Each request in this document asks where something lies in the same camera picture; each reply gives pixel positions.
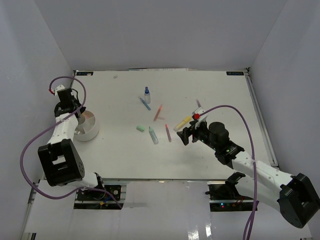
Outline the yellow highlighter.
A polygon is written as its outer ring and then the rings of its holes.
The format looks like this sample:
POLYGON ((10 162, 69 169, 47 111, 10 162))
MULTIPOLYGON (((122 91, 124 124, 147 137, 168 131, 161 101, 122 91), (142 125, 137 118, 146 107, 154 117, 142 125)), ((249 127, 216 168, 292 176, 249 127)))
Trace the yellow highlighter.
POLYGON ((192 117, 191 117, 191 116, 185 117, 182 121, 180 121, 178 124, 175 125, 175 127, 173 128, 173 130, 174 130, 175 132, 177 132, 177 131, 180 130, 182 127, 184 127, 186 124, 188 124, 191 120, 192 120, 192 117))

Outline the green marker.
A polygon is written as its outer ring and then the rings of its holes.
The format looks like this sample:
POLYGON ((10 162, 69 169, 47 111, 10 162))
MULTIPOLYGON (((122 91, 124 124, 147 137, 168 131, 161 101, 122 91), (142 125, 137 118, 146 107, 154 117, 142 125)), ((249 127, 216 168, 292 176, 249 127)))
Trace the green marker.
POLYGON ((154 143, 155 145, 157 145, 157 144, 159 143, 159 140, 158 140, 158 137, 157 137, 154 129, 149 126, 149 127, 148 127, 148 132, 149 132, 149 134, 150 134, 150 137, 151 137, 153 143, 154 143))

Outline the green marker cap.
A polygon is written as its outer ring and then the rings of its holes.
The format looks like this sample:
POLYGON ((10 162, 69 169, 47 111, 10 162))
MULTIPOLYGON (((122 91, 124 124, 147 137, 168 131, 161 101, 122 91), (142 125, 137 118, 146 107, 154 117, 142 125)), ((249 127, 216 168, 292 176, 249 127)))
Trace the green marker cap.
POLYGON ((138 131, 141 131, 141 132, 143 132, 143 131, 145 130, 145 128, 144 128, 142 125, 137 125, 137 126, 136 126, 136 129, 137 129, 138 131))

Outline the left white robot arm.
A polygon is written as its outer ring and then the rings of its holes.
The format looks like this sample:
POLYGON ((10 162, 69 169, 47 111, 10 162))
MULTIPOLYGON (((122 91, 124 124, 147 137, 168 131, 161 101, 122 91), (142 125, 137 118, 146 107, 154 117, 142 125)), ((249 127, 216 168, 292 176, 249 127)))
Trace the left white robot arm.
POLYGON ((54 127, 48 143, 37 151, 46 180, 52 187, 69 185, 88 188, 90 196, 99 200, 105 196, 106 187, 97 173, 85 170, 73 143, 73 140, 88 142, 94 139, 100 130, 98 120, 84 106, 69 116, 81 105, 72 88, 59 85, 54 95, 59 98, 54 109, 58 125, 54 127))

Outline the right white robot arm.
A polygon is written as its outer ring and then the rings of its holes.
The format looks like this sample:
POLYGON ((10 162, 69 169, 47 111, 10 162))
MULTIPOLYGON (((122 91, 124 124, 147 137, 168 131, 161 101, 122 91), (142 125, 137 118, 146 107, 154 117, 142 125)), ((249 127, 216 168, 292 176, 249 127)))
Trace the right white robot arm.
POLYGON ((260 160, 254 160, 243 147, 229 138, 221 122, 207 124, 192 121, 190 127, 176 133, 184 145, 200 141, 214 150, 217 160, 233 169, 228 178, 226 195, 256 198, 277 210, 292 226, 302 229, 320 209, 320 198, 303 173, 293 175, 280 171, 260 160))

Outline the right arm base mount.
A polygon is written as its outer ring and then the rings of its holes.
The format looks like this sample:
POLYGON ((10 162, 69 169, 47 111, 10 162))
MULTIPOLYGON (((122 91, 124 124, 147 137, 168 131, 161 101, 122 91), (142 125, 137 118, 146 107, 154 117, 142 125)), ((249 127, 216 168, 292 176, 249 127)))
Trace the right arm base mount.
POLYGON ((205 194, 209 197, 209 207, 212 213, 252 211, 253 199, 241 195, 236 188, 239 181, 245 176, 243 173, 235 172, 227 180, 208 184, 205 194))

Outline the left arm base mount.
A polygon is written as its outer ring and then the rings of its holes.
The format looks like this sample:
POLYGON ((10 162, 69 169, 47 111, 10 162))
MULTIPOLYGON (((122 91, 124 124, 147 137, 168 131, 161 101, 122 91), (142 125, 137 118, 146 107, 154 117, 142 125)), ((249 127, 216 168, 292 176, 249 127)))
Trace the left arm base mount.
POLYGON ((122 186, 105 184, 101 176, 97 176, 98 185, 92 189, 79 190, 75 195, 75 210, 121 210, 122 186))

